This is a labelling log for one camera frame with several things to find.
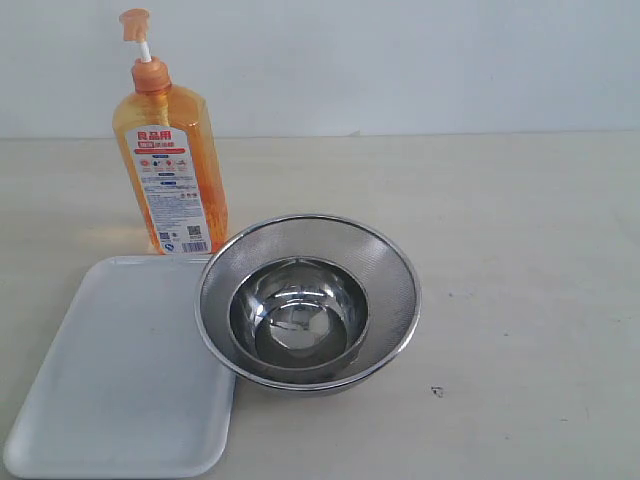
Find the steel mesh colander bowl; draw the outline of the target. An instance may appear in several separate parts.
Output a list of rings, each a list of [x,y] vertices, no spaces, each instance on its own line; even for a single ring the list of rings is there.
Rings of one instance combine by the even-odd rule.
[[[357,358],[331,378],[290,383],[243,365],[229,328],[229,306],[242,281],[282,258],[314,257],[345,268],[365,287],[369,330]],[[288,396],[332,395],[365,381],[410,342],[418,324],[421,288],[407,256],[368,226],[338,216],[293,214],[255,224],[229,240],[206,264],[194,301],[207,349],[237,377]]]

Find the small stainless steel bowl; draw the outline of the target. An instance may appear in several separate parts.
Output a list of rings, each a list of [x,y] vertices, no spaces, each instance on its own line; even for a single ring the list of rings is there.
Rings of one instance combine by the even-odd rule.
[[[314,257],[282,258],[249,274],[233,294],[229,328],[243,365],[290,383],[335,376],[358,356],[369,299],[348,270]]]

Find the white plastic tray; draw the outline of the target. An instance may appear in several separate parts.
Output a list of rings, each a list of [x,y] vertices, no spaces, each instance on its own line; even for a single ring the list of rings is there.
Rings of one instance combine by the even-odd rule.
[[[220,459],[234,375],[203,342],[204,256],[119,256],[85,274],[4,448],[23,479],[179,479]]]

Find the orange dish soap pump bottle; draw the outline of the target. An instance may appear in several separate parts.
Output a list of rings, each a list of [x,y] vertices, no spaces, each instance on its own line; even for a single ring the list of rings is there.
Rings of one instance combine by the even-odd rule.
[[[112,127],[151,244],[161,255],[211,254],[226,241],[228,212],[210,114],[198,93],[173,83],[151,54],[145,9],[123,12],[123,38],[139,55],[133,93]]]

